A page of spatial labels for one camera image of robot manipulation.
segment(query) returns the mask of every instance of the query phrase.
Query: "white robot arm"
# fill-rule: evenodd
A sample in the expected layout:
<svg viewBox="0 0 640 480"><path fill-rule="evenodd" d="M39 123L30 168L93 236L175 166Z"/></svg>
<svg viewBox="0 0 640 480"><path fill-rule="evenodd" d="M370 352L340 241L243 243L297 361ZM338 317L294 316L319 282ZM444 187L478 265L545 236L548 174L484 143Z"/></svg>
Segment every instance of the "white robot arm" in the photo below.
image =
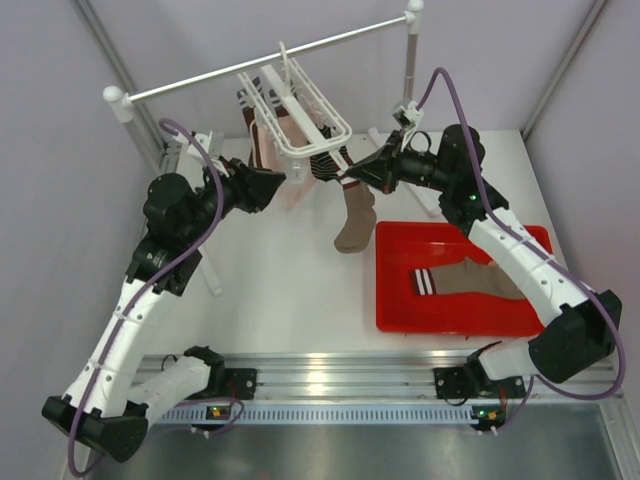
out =
<svg viewBox="0 0 640 480"><path fill-rule="evenodd" d="M195 135L190 136L193 145ZM282 173L250 168L237 159L220 157L211 163L204 170L203 187L195 191L175 173L151 183L143 209L148 233L133 253L111 320L78 378L63 395L49 397L42 409L71 439L119 462L129 459L149 427L182 400L194 394L230 396L225 394L229 371L224 359L206 347L190 348L169 369L132 387L155 329L182 296L202 258L195 246L212 231L219 202L219 218L234 208L260 212L285 180ZM213 168L222 173L218 187Z"/></svg>
<svg viewBox="0 0 640 480"><path fill-rule="evenodd" d="M347 175L387 194L400 181L442 192L440 207L447 221L504 270L545 327L536 337L489 345L471 355L462 375L466 385L457 381L456 391L463 394L453 398L475 398L492 382L520 375L561 383L611 354L618 343L618 297L611 291L595 293L577 281L527 233L507 200L481 177L485 150L474 129L465 127L477 153L477 172L461 125L444 130L437 154L413 150L406 136L415 133L422 118L416 108L415 102L401 103L394 117L402 129Z"/></svg>

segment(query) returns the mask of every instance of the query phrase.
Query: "horizontal metal bar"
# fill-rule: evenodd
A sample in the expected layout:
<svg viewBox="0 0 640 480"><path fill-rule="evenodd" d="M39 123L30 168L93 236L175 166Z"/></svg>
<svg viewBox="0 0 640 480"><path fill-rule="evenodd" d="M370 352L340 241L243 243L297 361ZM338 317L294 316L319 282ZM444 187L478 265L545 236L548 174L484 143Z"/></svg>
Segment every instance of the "horizontal metal bar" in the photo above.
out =
<svg viewBox="0 0 640 480"><path fill-rule="evenodd" d="M413 82L416 73L416 57L418 53L418 34L409 34L407 40L407 59L404 72L403 98L413 98Z"/></svg>
<svg viewBox="0 0 640 480"><path fill-rule="evenodd" d="M384 30L386 28L395 27L396 25L402 25L406 23L407 23L407 17L406 15L403 15L401 17L387 20L385 22L376 23L368 27L358 28L356 30L351 30L350 32L341 33L339 35L334 35L332 37L324 38L322 40L316 40L315 42L306 43L298 47L290 48L286 51L287 57L296 57L298 55L302 55L303 53L313 52L314 50L318 50L320 48L346 42L347 40L351 40L361 35L366 35L368 33L377 32L379 30ZM131 101L131 103L135 104L144 100L148 100L151 97L163 95L173 90L178 90L180 88L184 88L189 85L200 83L205 80L212 80L214 78L220 78L227 75L233 75L235 73L241 73L246 70L262 67L264 65L273 63L276 60L279 60L280 58L282 58L282 54L280 52L272 53L271 55L266 55L264 57L256 58L254 60L249 60L247 62L231 65L229 67L221 68L219 70L214 70L213 72L203 73L202 75L187 78L185 80L180 80L179 82L170 83L168 85L164 85L163 87L153 88L151 90L147 90L146 92L130 94L129 100Z"/></svg>
<svg viewBox="0 0 640 480"><path fill-rule="evenodd" d="M553 77L549 80L549 83L544 89L542 96L536 102L536 106L529 116L527 123L522 130L522 139L526 142L534 128L538 124L541 115L545 112L550 105L555 94L558 92L562 81L564 80L571 65L573 65L575 59L578 56L580 50L584 47L589 35L593 32L598 20L602 17L605 7L609 4L609 0L594 0L585 19L582 21L578 32L574 36L571 45L562 56L560 63L554 70Z"/></svg>
<svg viewBox="0 0 640 480"><path fill-rule="evenodd" d="M461 352L229 355L225 363L228 367L258 370L257 402L442 404L436 396L433 369L460 365L467 355ZM156 375L162 358L158 355L145 357L136 382ZM563 388L580 394L595 394L606 390L614 379L613 366L605 360L565 382ZM536 382L530 401L539 404L579 403L552 392L540 382ZM610 401L623 401L622 394ZM495 399L469 401L472 405L495 403Z"/></svg>

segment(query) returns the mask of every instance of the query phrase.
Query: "red tray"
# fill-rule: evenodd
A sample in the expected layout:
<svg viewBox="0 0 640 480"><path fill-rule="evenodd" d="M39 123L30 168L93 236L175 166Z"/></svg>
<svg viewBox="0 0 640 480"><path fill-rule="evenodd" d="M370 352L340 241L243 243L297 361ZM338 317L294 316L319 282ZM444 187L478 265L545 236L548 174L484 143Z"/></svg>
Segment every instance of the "red tray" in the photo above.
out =
<svg viewBox="0 0 640 480"><path fill-rule="evenodd" d="M526 229L551 252L543 227ZM542 325L527 300L480 293L418 296L410 278L415 268L461 262L487 264L489 256L446 223L380 222L376 227L376 324L383 332L454 333L523 337Z"/></svg>

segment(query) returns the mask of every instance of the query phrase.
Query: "brown sock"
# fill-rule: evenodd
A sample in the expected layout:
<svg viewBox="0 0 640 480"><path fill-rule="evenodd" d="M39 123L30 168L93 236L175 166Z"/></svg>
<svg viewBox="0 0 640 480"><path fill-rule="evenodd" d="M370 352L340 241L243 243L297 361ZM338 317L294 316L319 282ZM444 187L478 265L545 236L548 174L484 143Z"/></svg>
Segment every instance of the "brown sock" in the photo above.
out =
<svg viewBox="0 0 640 480"><path fill-rule="evenodd" d="M362 182L343 186L347 221L333 242L340 253L358 253L369 244L376 226L375 197Z"/></svg>
<svg viewBox="0 0 640 480"><path fill-rule="evenodd" d="M271 96L271 103L278 117L278 123L280 128L287 136L291 144L295 147L302 147L307 145L307 139L304 134L295 123L293 118L289 115L289 112L282 106L280 99L276 96L275 92L269 92ZM280 158L276 152L275 145L267 130L260 126L255 127L255 133L251 134L252 144L256 144L256 151L260 153L260 162L262 168L269 168L276 172L285 172L287 165L285 162L290 161L288 159ZM300 163L303 167L309 167L309 159L302 159ZM315 184L316 179L313 175L307 175L302 183L294 184L292 182L285 182L278 188L276 196L282 204L284 210L290 210L295 207L300 200L311 190Z"/></svg>
<svg viewBox="0 0 640 480"><path fill-rule="evenodd" d="M500 267L482 265L470 258L452 265L412 270L411 283L418 295L476 292L509 300L525 298Z"/></svg>
<svg viewBox="0 0 640 480"><path fill-rule="evenodd" d="M262 84L260 83L260 77L254 78L253 84L258 89L260 95L262 95ZM236 95L238 97L240 108L242 109L242 117L244 118L244 123L247 125L247 130L249 130L249 138L254 140L254 142L252 142L251 144L251 152L249 153L249 166L264 168L260 157L260 149L258 148L258 126L256 125L256 116L253 111L253 107L249 105L249 102L247 101L247 92L244 88L238 91Z"/></svg>

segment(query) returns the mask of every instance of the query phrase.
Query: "striped sock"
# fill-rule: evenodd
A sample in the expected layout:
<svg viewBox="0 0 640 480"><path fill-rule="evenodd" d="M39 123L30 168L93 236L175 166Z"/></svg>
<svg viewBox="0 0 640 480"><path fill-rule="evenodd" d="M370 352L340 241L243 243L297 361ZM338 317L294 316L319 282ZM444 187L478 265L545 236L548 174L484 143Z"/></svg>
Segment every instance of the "striped sock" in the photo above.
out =
<svg viewBox="0 0 640 480"><path fill-rule="evenodd" d="M238 97L238 103L240 104L240 108L244 110L245 108L251 108L249 105L249 100L247 99L247 91L243 88L242 90L238 90L236 92L236 96Z"/></svg>
<svg viewBox="0 0 640 480"><path fill-rule="evenodd" d="M262 91L262 83L260 82L260 77L259 76L255 77L253 80L251 80L251 83L253 83L253 86L256 87L256 89L258 90L258 93L264 100L264 92Z"/></svg>
<svg viewBox="0 0 640 480"><path fill-rule="evenodd" d="M269 98L271 99L271 105L273 105L273 109L276 112L276 117L286 117L289 115L289 112L284 108L280 97L274 90L269 90Z"/></svg>
<svg viewBox="0 0 640 480"><path fill-rule="evenodd" d="M319 130L324 138L331 138L331 127L323 125ZM353 165L353 160L347 151L346 145L340 147L338 151L340 152L340 155L342 155L342 158L344 158L345 162L347 162L347 165ZM310 163L311 173L318 180L322 180L323 182L338 180L340 185L342 185L343 190L353 188L360 183L358 180L348 177L344 172L340 171L340 168L336 165L336 162L333 161L329 152L323 152L312 156L310 158Z"/></svg>
<svg viewBox="0 0 640 480"><path fill-rule="evenodd" d="M416 268L411 271L411 284L416 295L435 295L436 285L428 268Z"/></svg>

